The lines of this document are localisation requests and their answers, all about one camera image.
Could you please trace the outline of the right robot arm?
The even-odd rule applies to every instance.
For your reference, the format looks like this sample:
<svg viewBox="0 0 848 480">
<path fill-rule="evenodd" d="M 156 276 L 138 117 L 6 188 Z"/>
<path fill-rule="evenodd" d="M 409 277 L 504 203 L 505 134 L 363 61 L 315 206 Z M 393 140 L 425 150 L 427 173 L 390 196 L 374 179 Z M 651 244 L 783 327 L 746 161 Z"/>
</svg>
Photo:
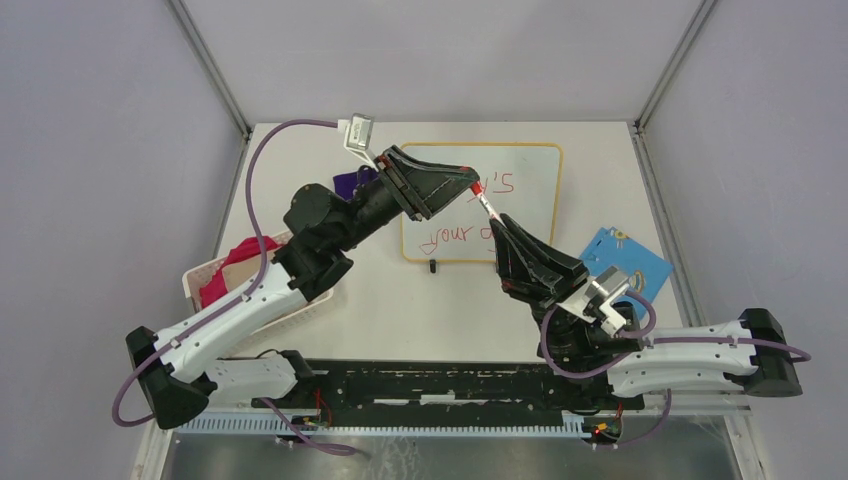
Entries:
<svg viewBox="0 0 848 480">
<path fill-rule="evenodd" d="M 586 263 L 536 238 L 507 214 L 489 219 L 502 290 L 529 306 L 537 354 L 580 400 L 602 408 L 616 398 L 675 389 L 738 390 L 795 397 L 797 367 L 811 353 L 788 343 L 766 309 L 702 328 L 658 327 L 652 303 L 615 265 Z"/>
</svg>

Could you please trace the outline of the red capped whiteboard marker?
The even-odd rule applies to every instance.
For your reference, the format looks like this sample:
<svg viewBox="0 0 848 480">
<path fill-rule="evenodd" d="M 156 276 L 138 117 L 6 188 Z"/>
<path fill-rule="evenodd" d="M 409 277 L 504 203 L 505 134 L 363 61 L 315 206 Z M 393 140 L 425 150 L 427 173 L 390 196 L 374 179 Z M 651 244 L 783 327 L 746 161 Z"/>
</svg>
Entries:
<svg viewBox="0 0 848 480">
<path fill-rule="evenodd" d="M 476 196 L 478 202 L 486 212 L 487 216 L 492 222 L 499 224 L 500 226 L 504 226 L 504 222 L 501 218 L 499 212 L 493 207 L 491 202 L 487 199 L 484 194 L 479 194 Z"/>
</svg>

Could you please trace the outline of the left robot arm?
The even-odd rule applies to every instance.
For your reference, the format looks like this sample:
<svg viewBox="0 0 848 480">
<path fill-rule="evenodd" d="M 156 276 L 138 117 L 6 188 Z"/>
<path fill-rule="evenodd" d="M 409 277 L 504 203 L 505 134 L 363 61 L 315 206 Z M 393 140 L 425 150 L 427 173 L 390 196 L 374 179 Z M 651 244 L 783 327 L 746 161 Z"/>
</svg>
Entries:
<svg viewBox="0 0 848 480">
<path fill-rule="evenodd" d="M 375 159 L 376 179 L 349 200 L 320 184 L 294 195 L 283 220 L 291 237 L 260 270 L 208 308 L 169 328 L 140 326 L 125 338 L 140 386 L 161 429 L 186 424 L 214 400 L 280 398 L 306 405 L 314 381 L 302 356 L 285 352 L 262 364 L 223 354 L 254 331 L 293 314 L 332 289 L 352 268 L 346 252 L 394 218 L 429 220 L 479 179 L 468 166 L 428 163 L 391 146 Z"/>
</svg>

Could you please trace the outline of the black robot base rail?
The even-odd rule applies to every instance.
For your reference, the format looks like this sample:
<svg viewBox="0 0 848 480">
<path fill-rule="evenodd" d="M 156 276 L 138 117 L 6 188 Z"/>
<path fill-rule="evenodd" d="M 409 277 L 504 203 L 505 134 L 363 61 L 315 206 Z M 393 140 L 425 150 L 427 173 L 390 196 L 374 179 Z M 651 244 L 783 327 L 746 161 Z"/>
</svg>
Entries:
<svg viewBox="0 0 848 480">
<path fill-rule="evenodd" d="M 327 408 L 333 427 L 559 426 L 565 413 L 641 410 L 603 377 L 573 383 L 542 363 L 310 359 L 312 376 L 274 400 Z"/>
</svg>

